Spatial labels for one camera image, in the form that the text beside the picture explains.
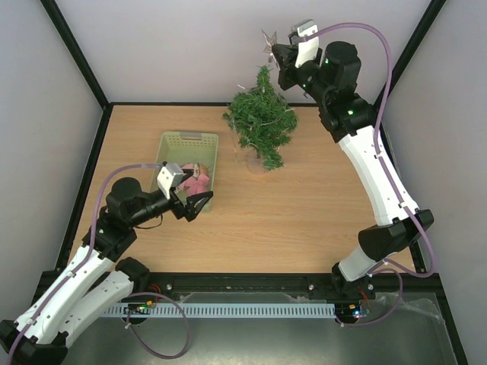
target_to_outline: white wall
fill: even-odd
[[[58,0],[111,101],[229,101],[252,87],[267,62],[261,28],[288,42],[292,25],[361,21],[383,31],[397,58],[429,0]],[[363,63],[358,92],[374,101],[385,82],[381,44],[364,30],[338,30]],[[290,101],[307,101],[293,88]]]
[[[40,2],[1,2],[0,319],[53,269],[100,115]]]
[[[406,185],[430,229],[469,363],[487,358],[487,2],[449,1],[387,108]]]

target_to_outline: white slotted strip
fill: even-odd
[[[127,303],[111,306],[103,315],[104,318],[124,316],[128,312]],[[301,304],[200,304],[181,303],[188,318],[335,318],[335,305],[325,303]],[[132,317],[177,318],[180,313],[169,303],[159,303],[154,309],[144,309]]]

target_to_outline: green christmas tree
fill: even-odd
[[[269,68],[263,66],[257,75],[257,85],[238,93],[223,118],[239,136],[242,148],[251,147],[263,158],[266,170],[282,167],[279,147],[291,141],[298,118],[284,97],[274,91]]]

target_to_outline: plastic basket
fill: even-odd
[[[165,132],[161,138],[156,163],[164,161],[177,163],[180,166],[187,163],[202,163],[208,167],[210,174],[210,190],[213,190],[215,182],[216,157],[218,151],[218,136],[212,133],[199,132]],[[151,192],[158,189],[157,177],[159,171],[155,171],[151,182]],[[186,204],[187,194],[178,192],[177,196]],[[212,209],[211,199],[202,211]]]

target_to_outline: pink stuffed toy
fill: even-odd
[[[208,168],[200,163],[188,163],[182,169],[194,170],[193,176],[179,185],[179,189],[186,191],[188,196],[207,192],[210,185]]]

